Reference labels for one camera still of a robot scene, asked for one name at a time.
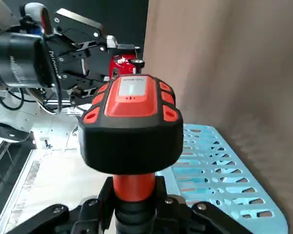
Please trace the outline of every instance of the perforated tray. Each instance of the perforated tray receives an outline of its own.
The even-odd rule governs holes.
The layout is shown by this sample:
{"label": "perforated tray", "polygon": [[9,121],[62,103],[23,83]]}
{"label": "perforated tray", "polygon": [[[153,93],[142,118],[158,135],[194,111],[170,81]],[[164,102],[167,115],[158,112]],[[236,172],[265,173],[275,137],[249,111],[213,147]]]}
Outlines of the perforated tray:
{"label": "perforated tray", "polygon": [[208,201],[254,234],[288,233],[284,215],[213,127],[185,124],[182,155],[157,175],[189,206]]}

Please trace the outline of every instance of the black cable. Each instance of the black cable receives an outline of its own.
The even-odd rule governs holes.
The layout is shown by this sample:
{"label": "black cable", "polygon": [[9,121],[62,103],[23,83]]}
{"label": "black cable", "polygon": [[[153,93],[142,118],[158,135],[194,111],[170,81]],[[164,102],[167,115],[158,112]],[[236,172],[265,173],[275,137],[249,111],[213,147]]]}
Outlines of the black cable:
{"label": "black cable", "polygon": [[[12,95],[13,97],[15,97],[16,99],[21,100],[20,97],[18,97],[18,96],[16,96],[15,94],[13,94],[10,90],[7,90],[7,91],[8,91],[8,93],[9,93],[10,95]],[[36,101],[33,101],[33,100],[26,100],[26,99],[24,99],[24,102],[36,102]]]}
{"label": "black cable", "polygon": [[24,105],[24,93],[23,93],[23,90],[21,89],[21,88],[19,88],[19,92],[20,92],[20,94],[21,94],[21,102],[20,102],[20,104],[19,104],[19,106],[18,107],[10,107],[10,106],[8,106],[8,105],[6,105],[3,101],[2,101],[2,99],[1,99],[1,97],[0,97],[0,104],[4,107],[4,108],[6,108],[6,109],[8,109],[8,110],[10,110],[10,111],[17,111],[17,110],[19,110],[20,108],[22,108],[22,106]]}

